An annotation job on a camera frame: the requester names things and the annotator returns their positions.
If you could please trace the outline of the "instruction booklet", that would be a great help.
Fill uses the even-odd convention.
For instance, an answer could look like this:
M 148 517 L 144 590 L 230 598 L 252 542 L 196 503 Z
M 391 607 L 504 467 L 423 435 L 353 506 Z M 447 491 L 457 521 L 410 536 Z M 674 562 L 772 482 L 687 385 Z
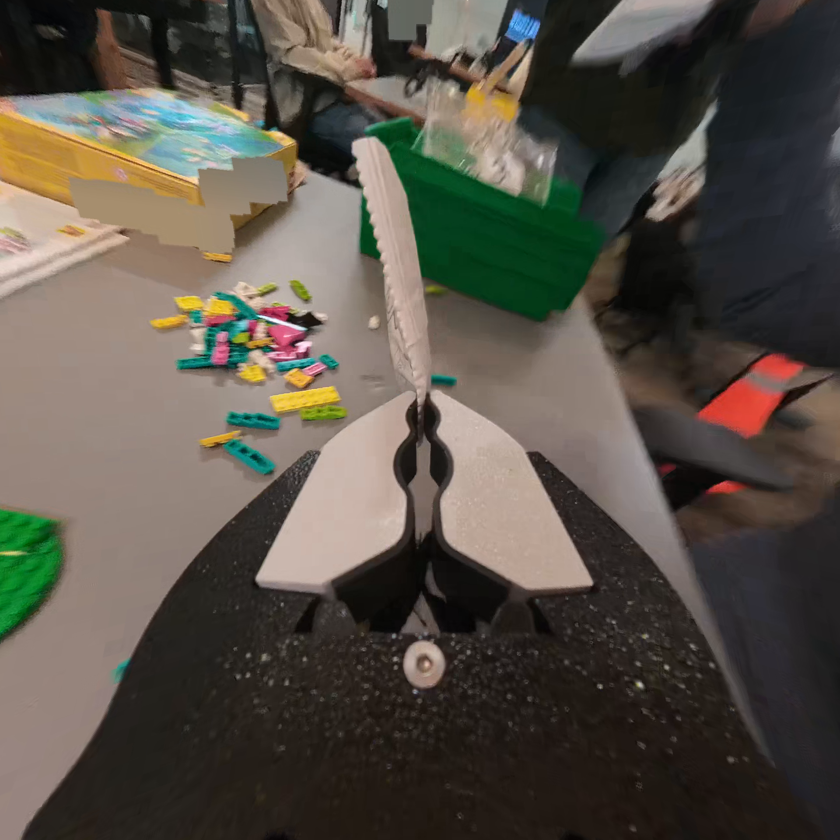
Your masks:
M 1 183 L 1 299 L 128 242 L 72 205 Z

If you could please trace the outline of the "white printed paper bag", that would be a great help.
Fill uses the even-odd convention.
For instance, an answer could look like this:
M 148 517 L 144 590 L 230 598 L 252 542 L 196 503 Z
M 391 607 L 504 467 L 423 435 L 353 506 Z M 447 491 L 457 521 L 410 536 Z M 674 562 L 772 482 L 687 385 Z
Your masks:
M 424 279 L 407 195 L 383 142 L 376 138 L 354 141 L 353 154 L 383 269 L 392 367 L 401 390 L 414 396 L 416 426 L 423 437 L 432 354 Z

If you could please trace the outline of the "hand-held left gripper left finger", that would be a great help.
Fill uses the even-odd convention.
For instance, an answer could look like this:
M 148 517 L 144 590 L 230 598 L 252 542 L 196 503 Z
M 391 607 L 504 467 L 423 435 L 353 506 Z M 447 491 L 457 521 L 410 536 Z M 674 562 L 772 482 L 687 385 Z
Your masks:
M 336 595 L 415 534 L 417 397 L 404 392 L 322 448 L 256 574 L 263 589 Z

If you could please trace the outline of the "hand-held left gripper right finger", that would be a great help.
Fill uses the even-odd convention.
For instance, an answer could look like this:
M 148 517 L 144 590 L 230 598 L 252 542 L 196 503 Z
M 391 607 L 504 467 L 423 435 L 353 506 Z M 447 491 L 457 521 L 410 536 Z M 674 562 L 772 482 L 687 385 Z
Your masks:
M 442 391 L 428 395 L 425 422 L 445 553 L 515 595 L 588 592 L 592 576 L 519 442 Z

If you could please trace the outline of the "orange reflective vest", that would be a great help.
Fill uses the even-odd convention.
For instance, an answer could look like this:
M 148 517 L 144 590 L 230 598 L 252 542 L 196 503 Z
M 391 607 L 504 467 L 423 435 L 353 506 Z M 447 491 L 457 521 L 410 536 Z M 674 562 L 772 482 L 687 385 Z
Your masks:
M 760 436 L 773 420 L 779 419 L 783 410 L 829 381 L 829 377 L 825 376 L 796 385 L 795 381 L 804 370 L 804 364 L 783 355 L 762 354 L 729 383 L 712 393 L 694 415 L 709 424 L 727 427 L 749 442 Z M 730 481 L 713 485 L 712 478 L 693 469 L 672 465 L 657 466 L 657 469 L 665 497 L 673 511 L 685 508 L 708 494 L 750 489 Z

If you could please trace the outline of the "green lego plate assembly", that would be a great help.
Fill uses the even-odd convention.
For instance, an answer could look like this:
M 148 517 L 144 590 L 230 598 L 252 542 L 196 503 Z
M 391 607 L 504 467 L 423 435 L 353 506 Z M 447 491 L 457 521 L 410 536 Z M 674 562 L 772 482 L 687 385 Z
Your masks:
M 13 635 L 53 591 L 64 561 L 57 520 L 1 510 L 1 638 Z

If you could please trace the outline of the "pile of colourful lego pieces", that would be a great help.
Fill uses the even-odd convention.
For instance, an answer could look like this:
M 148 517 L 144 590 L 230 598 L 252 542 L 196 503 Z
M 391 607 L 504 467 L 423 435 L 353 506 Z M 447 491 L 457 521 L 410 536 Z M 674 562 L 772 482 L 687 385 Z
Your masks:
M 306 423 L 344 419 L 347 409 L 335 385 L 325 381 L 339 361 L 317 353 L 313 335 L 328 321 L 323 313 L 306 309 L 309 289 L 299 280 L 289 282 L 294 299 L 279 298 L 275 281 L 254 286 L 240 281 L 231 290 L 206 297 L 181 295 L 171 311 L 149 321 L 157 333 L 185 330 L 185 354 L 176 358 L 179 372 L 206 373 L 255 389 L 268 386 L 264 411 L 234 408 L 224 416 L 224 429 L 198 440 L 202 451 L 225 452 L 260 476 L 274 473 L 274 461 L 249 442 L 253 434 L 276 433 L 286 415 Z

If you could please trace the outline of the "yellow lego box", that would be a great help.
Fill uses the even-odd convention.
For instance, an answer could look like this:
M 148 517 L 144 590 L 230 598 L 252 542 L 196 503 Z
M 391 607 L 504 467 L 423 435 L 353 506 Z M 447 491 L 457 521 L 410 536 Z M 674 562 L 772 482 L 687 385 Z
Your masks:
M 1 152 L 4 182 L 220 261 L 298 163 L 243 112 L 151 88 L 3 98 Z

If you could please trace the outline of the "person's own torso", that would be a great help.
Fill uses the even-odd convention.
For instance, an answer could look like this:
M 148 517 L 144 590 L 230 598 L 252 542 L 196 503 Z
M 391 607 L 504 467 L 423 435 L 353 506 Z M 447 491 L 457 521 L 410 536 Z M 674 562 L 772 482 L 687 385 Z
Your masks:
M 838 508 L 691 553 L 770 758 L 824 836 L 838 838 Z

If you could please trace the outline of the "black office chair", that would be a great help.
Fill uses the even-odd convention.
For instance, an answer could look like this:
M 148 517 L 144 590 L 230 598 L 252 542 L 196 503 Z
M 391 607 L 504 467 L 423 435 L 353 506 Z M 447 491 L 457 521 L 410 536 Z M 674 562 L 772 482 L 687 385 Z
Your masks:
M 792 478 L 727 427 L 667 406 L 639 406 L 632 415 L 658 467 L 693 469 L 707 474 L 713 485 L 730 481 L 767 491 L 794 487 Z

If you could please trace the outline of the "person's right forearm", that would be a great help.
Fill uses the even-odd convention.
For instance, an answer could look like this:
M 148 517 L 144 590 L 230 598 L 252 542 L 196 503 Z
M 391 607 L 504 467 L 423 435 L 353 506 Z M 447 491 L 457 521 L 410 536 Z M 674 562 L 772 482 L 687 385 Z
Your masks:
M 764 24 L 707 130 L 696 299 L 721 336 L 838 369 L 839 4 Z

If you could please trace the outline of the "green storage bin stack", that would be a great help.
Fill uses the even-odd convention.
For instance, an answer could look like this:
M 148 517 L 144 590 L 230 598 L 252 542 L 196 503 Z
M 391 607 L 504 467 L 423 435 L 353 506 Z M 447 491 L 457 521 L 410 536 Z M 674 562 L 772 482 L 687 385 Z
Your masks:
M 541 206 L 425 156 L 409 118 L 364 133 L 392 157 L 426 280 L 534 321 L 571 305 L 605 243 L 576 186 L 553 180 Z

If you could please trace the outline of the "clear plastic bag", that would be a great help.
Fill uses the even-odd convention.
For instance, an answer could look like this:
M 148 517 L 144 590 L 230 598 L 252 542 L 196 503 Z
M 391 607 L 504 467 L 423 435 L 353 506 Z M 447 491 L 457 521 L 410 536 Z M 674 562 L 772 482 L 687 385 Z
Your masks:
M 413 150 L 512 196 L 545 205 L 552 191 L 558 145 L 517 121 L 518 102 L 453 81 L 427 84 L 426 117 Z

